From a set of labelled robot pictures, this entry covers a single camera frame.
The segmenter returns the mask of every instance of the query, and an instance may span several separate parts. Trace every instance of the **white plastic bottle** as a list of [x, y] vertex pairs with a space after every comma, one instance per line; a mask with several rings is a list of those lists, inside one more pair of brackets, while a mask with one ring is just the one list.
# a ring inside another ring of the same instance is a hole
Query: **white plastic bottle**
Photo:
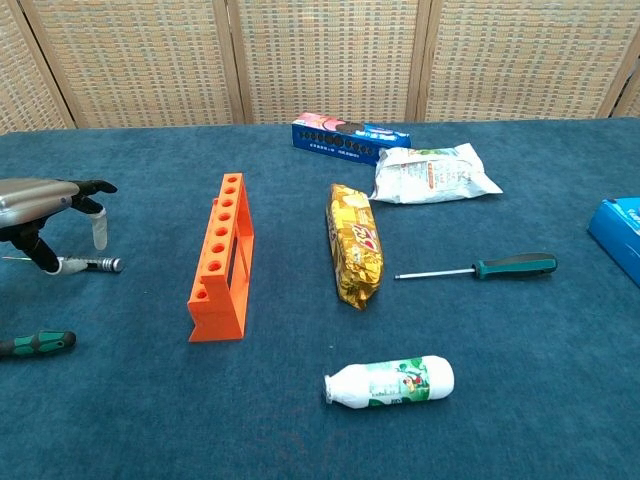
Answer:
[[351, 408], [438, 400], [453, 391], [453, 369], [434, 355], [390, 362], [354, 364], [325, 375], [327, 403]]

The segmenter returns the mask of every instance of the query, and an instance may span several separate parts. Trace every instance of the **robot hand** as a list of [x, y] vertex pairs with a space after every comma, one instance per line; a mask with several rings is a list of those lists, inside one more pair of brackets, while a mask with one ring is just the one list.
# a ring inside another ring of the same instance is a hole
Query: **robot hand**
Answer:
[[98, 250], [107, 246], [107, 212], [90, 195], [115, 193], [103, 180], [61, 181], [38, 178], [0, 180], [0, 241], [11, 242], [42, 270], [50, 274], [74, 273], [40, 238], [47, 219], [69, 207], [89, 215], [93, 242]]

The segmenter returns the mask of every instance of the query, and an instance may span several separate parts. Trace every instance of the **plastic bag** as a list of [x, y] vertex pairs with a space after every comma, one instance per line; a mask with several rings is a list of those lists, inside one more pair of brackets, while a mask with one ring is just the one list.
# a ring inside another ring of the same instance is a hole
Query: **plastic bag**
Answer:
[[469, 143], [455, 148], [382, 150], [370, 200], [438, 203], [502, 193]]

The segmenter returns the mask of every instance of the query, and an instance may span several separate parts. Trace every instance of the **blue box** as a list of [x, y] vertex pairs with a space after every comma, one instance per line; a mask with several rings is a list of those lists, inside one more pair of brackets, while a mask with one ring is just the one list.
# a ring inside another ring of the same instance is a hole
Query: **blue box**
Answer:
[[381, 148], [411, 147], [408, 133], [303, 113], [291, 124], [293, 145], [316, 153], [375, 166]]
[[640, 197], [603, 200], [587, 230], [640, 287]]

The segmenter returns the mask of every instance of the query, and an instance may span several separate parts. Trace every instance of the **orange test tube rack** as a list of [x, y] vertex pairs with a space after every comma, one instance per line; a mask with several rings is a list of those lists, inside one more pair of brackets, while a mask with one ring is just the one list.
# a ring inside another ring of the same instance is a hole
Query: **orange test tube rack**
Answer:
[[213, 201], [187, 303], [195, 324], [189, 342], [244, 338], [253, 240], [243, 175], [227, 173]]

